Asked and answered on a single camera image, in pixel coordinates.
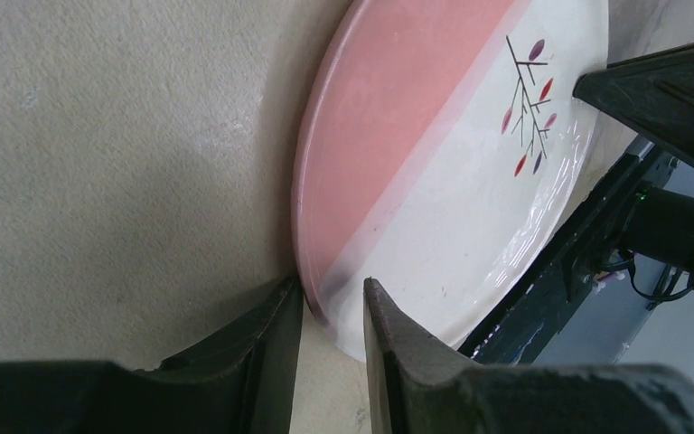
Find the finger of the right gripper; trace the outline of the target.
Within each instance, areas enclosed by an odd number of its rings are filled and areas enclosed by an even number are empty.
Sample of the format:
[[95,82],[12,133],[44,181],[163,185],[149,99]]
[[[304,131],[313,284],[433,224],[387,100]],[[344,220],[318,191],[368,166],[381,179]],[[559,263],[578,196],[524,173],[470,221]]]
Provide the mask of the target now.
[[694,42],[586,73],[573,95],[694,168]]

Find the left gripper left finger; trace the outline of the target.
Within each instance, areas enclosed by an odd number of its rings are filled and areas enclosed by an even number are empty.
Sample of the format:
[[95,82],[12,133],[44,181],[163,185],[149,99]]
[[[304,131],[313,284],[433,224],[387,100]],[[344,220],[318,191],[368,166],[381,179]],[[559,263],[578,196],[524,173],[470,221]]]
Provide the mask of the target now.
[[304,300],[296,277],[158,368],[0,362],[0,433],[286,433]]

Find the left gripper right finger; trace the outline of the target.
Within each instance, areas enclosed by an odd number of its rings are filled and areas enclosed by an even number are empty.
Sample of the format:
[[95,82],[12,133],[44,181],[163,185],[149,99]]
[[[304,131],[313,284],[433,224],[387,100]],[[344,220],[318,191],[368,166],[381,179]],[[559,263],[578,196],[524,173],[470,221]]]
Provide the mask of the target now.
[[659,365],[482,365],[363,284],[375,433],[694,433],[694,384]]

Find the large white bottom plate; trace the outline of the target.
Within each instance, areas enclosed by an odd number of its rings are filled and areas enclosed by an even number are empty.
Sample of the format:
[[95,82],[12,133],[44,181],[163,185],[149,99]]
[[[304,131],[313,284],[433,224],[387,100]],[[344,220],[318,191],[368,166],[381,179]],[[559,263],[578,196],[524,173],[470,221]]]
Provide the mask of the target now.
[[606,1],[355,1],[300,127],[292,219],[307,303],[366,358],[363,282],[452,347],[550,239],[598,113]]

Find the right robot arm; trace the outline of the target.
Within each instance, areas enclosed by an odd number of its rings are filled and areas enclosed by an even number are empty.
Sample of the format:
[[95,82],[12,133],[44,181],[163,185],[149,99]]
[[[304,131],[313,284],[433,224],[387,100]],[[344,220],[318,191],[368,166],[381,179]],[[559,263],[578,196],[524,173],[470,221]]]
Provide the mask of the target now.
[[[694,168],[694,42],[581,76],[573,95]],[[694,197],[649,187],[632,201],[619,251],[689,273],[694,291]]]

